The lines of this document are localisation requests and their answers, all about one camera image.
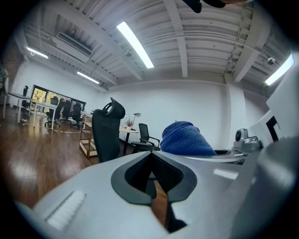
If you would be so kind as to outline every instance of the chair headrest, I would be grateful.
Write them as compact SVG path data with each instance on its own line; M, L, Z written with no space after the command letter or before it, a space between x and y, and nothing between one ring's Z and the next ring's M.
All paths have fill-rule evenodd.
M107 112L105 117L114 119L122 119L125 117L126 111L124 107L112 97L110 97L110 99L111 102L105 105L105 107L102 109L102 111Z

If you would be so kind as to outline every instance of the blue cloth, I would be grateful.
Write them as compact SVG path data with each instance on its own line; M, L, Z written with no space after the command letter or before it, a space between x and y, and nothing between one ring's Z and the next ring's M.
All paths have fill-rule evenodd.
M216 155L199 129L187 121L175 122L164 129L161 149L175 155Z

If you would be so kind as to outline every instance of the wooden floor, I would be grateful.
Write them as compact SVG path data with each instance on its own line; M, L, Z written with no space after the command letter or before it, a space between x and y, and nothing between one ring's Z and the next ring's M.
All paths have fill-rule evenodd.
M82 169L97 164L98 158L89 160L79 147L80 130L61 122L54 129L70 133L55 132L43 128L46 118L36 117L36 126L17 123L15 110L7 107L6 119L2 118L0 107L0 172L14 200L29 207L47 192L63 183ZM27 119L22 112L21 119ZM33 124L33 115L28 120ZM123 142L120 142L122 156ZM126 154L133 151L128 146ZM155 181L157 198L152 201L152 210L165 225L167 199L160 185Z

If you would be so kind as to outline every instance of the white pillar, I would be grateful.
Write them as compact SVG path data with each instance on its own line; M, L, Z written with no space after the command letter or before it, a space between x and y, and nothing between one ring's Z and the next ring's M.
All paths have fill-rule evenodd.
M243 88L240 83L234 82L231 74L225 74L228 96L228 128L227 148L231 148L235 141L235 133L238 129L247 127L246 108Z

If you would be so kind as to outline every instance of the white ceiling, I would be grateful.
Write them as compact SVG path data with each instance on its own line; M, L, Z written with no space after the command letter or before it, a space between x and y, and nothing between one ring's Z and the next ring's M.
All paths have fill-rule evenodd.
M244 64L248 70L242 81L262 85L289 56L290 49L272 22L260 49L250 40L250 31L257 29L260 35L265 32L263 24L252 21L256 9L253 4L218 9L202 2L202 12L197 14L182 0L54 0L33 10L22 23L21 31L24 44L55 58L57 64L64 61L85 72L103 82L104 87L146 80L153 72L179 72L180 78L182 74L194 78L196 72L237 75L237 68L243 69L242 62L238 63L240 55L244 49L249 50L244 44L263 54ZM145 67L116 28L122 21L144 46L153 69ZM71 35L89 48L93 53L90 60L83 63L70 52L56 48L52 37L58 32ZM131 57L125 56L126 50L130 50ZM270 56L276 59L274 65L267 64ZM242 58L249 58L245 51ZM103 69L109 72L109 80L103 77Z

